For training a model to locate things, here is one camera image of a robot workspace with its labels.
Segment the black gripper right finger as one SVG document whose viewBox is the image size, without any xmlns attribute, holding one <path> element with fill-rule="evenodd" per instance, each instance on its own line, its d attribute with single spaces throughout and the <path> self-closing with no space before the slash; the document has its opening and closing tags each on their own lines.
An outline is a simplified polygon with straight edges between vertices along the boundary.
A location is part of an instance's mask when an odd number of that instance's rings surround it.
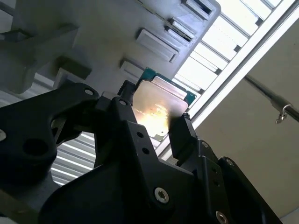
<svg viewBox="0 0 299 224">
<path fill-rule="evenodd" d="M 193 207 L 203 223 L 280 223 L 237 164 L 228 157 L 218 158 L 196 135 L 188 113 L 171 119 L 169 138 L 177 166 L 194 175 Z"/>
</svg>

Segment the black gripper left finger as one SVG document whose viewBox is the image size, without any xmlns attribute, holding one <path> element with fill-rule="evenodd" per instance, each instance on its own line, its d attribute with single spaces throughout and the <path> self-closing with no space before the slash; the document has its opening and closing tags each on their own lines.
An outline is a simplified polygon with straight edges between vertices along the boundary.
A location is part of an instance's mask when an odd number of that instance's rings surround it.
<svg viewBox="0 0 299 224">
<path fill-rule="evenodd" d="M 50 168 L 57 147 L 82 132 L 95 135 L 97 165 L 133 158 L 157 158 L 144 126 L 129 102 L 101 97 L 86 84 L 73 84 L 2 107 L 0 211 L 41 213 L 62 186 Z"/>
</svg>

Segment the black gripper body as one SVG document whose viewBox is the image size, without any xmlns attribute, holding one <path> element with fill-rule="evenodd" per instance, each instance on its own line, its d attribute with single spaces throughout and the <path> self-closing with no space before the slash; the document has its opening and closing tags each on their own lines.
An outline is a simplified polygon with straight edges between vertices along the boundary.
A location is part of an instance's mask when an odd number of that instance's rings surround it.
<svg viewBox="0 0 299 224">
<path fill-rule="evenodd" d="M 41 224 L 206 223 L 206 159 L 180 168 L 157 158 L 102 165 L 47 200 Z"/>
</svg>

